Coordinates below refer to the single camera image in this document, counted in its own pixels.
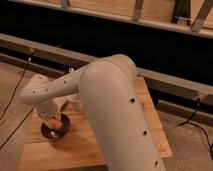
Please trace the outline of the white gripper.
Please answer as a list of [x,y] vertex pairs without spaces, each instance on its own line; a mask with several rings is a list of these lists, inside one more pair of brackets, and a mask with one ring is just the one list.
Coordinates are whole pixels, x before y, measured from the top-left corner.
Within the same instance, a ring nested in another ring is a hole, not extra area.
[[51,126],[52,120],[61,121],[61,113],[58,110],[38,111],[37,114],[46,126]]

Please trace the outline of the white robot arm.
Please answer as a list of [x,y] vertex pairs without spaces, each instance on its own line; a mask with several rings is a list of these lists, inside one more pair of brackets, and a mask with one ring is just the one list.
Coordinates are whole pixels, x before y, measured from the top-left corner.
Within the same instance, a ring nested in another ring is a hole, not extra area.
[[49,118],[51,99],[79,94],[109,171],[166,171],[136,93],[136,78],[133,60],[116,54],[46,83],[33,77],[20,97]]

